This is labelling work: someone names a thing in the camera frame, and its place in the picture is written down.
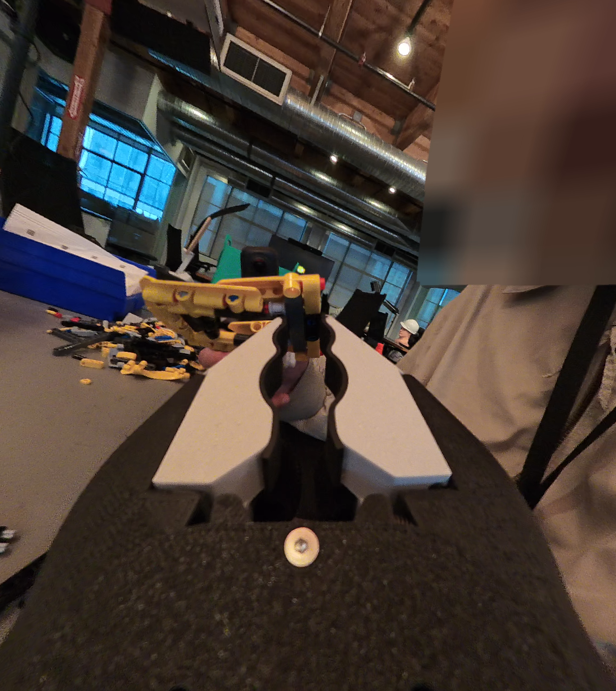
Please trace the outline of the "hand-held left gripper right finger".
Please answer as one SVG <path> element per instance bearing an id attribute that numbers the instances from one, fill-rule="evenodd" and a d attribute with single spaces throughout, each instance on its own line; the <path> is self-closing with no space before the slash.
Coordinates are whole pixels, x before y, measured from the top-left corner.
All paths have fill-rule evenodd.
<path id="1" fill-rule="evenodd" d="M 397 503 L 407 491 L 446 488 L 452 470 L 401 372 L 335 318 L 325 316 L 321 349 L 330 480 L 361 506 L 371 496 Z"/>

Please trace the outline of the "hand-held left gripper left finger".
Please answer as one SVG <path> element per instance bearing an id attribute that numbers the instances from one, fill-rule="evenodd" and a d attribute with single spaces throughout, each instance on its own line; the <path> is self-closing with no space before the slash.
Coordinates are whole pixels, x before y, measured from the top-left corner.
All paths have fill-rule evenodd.
<path id="1" fill-rule="evenodd" d="M 176 504 L 187 521 L 209 521 L 218 499 L 255 521 L 291 520 L 296 471 L 283 457 L 278 413 L 286 327 L 275 319 L 204 376 L 153 476 L 158 508 Z"/>

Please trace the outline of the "yellow toy car hood assembly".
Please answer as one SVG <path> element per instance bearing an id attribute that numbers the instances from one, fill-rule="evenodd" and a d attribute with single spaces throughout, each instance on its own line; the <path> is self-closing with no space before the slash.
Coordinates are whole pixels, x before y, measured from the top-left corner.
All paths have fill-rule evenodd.
<path id="1" fill-rule="evenodd" d="M 286 350 L 298 360 L 318 358 L 321 350 L 322 290 L 318 274 L 225 279 L 197 283 L 140 281 L 146 308 L 195 348 L 230 352 L 272 320 L 283 320 Z"/>

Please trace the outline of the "grey desk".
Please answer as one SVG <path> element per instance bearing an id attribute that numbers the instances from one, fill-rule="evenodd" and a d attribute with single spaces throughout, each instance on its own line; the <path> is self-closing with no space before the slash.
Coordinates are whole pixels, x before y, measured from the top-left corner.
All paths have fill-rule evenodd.
<path id="1" fill-rule="evenodd" d="M 44 305 L 0 294 L 0 584 L 47 556 L 0 647 L 0 690 L 205 686 L 204 551 L 193 501 L 152 478 L 203 381 L 161 382 L 53 356 Z M 82 378 L 92 379 L 80 385 Z"/>

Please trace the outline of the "person's right hand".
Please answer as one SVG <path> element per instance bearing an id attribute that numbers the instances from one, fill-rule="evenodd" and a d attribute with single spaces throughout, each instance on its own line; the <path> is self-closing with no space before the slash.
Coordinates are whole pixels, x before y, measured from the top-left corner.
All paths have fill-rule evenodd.
<path id="1" fill-rule="evenodd" d="M 202 349 L 198 354 L 199 364 L 209 369 L 210 367 L 219 363 L 226 358 L 230 352 L 220 352 L 211 350 L 209 348 Z M 310 360 L 297 361 L 286 360 L 282 369 L 282 382 L 280 387 L 273 395 L 271 402 L 276 408 L 282 408 L 289 404 L 291 392 L 300 381 L 304 372 L 306 371 Z"/>

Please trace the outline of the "green folded board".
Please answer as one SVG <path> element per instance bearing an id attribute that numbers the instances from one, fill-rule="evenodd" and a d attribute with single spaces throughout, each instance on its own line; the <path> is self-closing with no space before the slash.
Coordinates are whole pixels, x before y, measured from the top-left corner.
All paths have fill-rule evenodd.
<path id="1" fill-rule="evenodd" d="M 217 268 L 213 275 L 212 283 L 218 283 L 224 280 L 236 281 L 241 279 L 240 254 L 241 249 L 234 247 L 231 236 L 227 234 L 222 245 L 222 250 L 219 254 Z M 279 276 L 284 276 L 289 272 L 290 271 L 281 270 L 279 268 Z"/>

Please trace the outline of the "black monitor screen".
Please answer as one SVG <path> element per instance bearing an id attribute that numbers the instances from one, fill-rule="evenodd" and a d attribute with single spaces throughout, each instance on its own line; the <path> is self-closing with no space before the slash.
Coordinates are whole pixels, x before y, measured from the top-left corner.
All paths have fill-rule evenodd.
<path id="1" fill-rule="evenodd" d="M 292 238 L 284 239 L 278 235 L 271 236 L 269 247 L 277 253 L 281 270 L 293 272 L 297 266 L 300 266 L 303 267 L 305 274 L 318 274 L 322 279 L 329 279 L 334 261 L 322 255 L 317 249 Z"/>

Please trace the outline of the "person's beige jacket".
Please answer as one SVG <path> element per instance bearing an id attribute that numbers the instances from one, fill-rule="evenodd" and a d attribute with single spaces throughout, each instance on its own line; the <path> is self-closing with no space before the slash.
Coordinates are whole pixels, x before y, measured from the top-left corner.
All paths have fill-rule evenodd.
<path id="1" fill-rule="evenodd" d="M 468 286 L 399 364 L 518 478 L 592 286 Z M 616 667 L 616 302 L 535 509 L 572 603 Z"/>

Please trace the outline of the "large paned window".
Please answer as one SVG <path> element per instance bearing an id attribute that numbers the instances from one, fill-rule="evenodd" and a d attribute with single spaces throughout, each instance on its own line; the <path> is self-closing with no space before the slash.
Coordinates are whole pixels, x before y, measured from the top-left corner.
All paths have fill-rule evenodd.
<path id="1" fill-rule="evenodd" d="M 68 87 L 40 71 L 27 135 L 57 152 Z M 177 172 L 163 148 L 135 118 L 95 101 L 79 153 L 79 184 L 89 199 L 152 221 L 163 218 Z"/>

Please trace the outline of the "white vent grille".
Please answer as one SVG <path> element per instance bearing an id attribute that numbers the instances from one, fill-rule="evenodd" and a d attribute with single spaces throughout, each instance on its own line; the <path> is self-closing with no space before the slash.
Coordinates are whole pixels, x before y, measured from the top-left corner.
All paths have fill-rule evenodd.
<path id="1" fill-rule="evenodd" d="M 280 107 L 285 103 L 293 76 L 289 68 L 230 34 L 225 37 L 219 69 Z"/>

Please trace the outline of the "white paper sheets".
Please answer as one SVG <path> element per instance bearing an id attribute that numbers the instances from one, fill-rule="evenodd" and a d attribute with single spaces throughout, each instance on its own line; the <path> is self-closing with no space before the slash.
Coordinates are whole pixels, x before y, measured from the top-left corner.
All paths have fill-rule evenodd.
<path id="1" fill-rule="evenodd" d="M 93 238 L 82 237 L 20 204 L 14 206 L 3 228 L 37 243 L 119 270 L 125 279 L 126 295 L 131 297 L 141 293 L 140 282 L 148 272 L 107 252 Z"/>

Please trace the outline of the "blue plastic bin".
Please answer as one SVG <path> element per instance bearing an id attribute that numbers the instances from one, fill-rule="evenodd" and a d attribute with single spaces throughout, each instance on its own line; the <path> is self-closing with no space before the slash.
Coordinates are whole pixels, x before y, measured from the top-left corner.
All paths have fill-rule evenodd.
<path id="1" fill-rule="evenodd" d="M 125 274 L 3 228 L 0 217 L 0 290 L 107 321 L 144 307 L 126 293 Z"/>

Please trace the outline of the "black standing panel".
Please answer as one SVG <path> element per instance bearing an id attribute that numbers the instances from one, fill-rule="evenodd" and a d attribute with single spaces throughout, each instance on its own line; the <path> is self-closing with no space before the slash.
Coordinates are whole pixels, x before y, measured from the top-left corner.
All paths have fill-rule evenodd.
<path id="1" fill-rule="evenodd" d="M 21 205 L 84 233 L 77 163 L 12 128 L 0 173 L 2 216 Z"/>

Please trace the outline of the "silver air duct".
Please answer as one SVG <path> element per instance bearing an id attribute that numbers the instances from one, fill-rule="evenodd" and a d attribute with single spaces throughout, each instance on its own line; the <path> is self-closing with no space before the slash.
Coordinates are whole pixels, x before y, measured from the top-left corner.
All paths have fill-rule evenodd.
<path id="1" fill-rule="evenodd" d="M 163 114 L 184 122 L 190 128 L 200 126 L 203 132 L 207 129 L 210 133 L 213 130 L 211 114 L 166 91 L 158 95 L 157 106 Z M 329 108 L 312 105 L 301 94 L 290 89 L 282 106 L 269 109 L 261 107 L 259 112 L 251 109 L 250 113 L 295 135 L 304 143 L 312 144 L 326 153 L 335 153 L 338 158 L 357 168 L 359 173 L 377 179 L 386 187 L 395 187 L 399 193 L 413 199 L 423 208 L 427 163 L 416 160 L 375 134 L 347 122 Z M 351 198 L 361 200 L 354 195 Z M 384 206 L 381 208 L 378 204 L 373 205 L 370 199 L 362 201 L 365 204 L 365 211 L 361 212 L 363 215 L 374 215 L 384 225 L 389 222 L 393 232 L 410 238 L 412 242 L 418 242 L 421 232 L 420 213 L 414 216 L 414 220 L 418 222 L 409 227 Z"/>

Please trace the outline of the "wooden post red sign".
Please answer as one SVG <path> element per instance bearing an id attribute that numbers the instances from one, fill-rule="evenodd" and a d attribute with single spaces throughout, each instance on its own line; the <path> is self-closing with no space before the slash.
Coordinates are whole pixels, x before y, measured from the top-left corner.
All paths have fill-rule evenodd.
<path id="1" fill-rule="evenodd" d="M 70 90 L 65 102 L 57 152 L 80 160 L 96 85 L 110 38 L 112 1 L 85 1 Z"/>

